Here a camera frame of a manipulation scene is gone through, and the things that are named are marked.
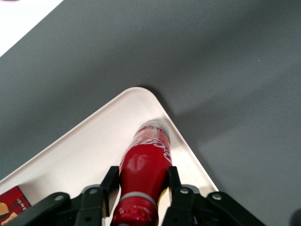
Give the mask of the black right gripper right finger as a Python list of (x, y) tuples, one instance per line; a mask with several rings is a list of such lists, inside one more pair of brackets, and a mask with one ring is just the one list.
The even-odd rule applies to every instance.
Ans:
[(263, 226), (264, 224), (231, 196), (211, 192), (203, 197), (197, 187), (183, 185), (175, 166), (168, 169), (171, 205), (163, 226)]

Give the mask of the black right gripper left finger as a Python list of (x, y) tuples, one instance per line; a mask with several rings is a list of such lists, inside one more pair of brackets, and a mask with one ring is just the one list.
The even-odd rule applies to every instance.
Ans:
[(104, 226), (119, 192), (119, 168), (111, 166), (99, 185), (85, 187), (75, 198), (63, 192), (50, 194), (8, 226)]

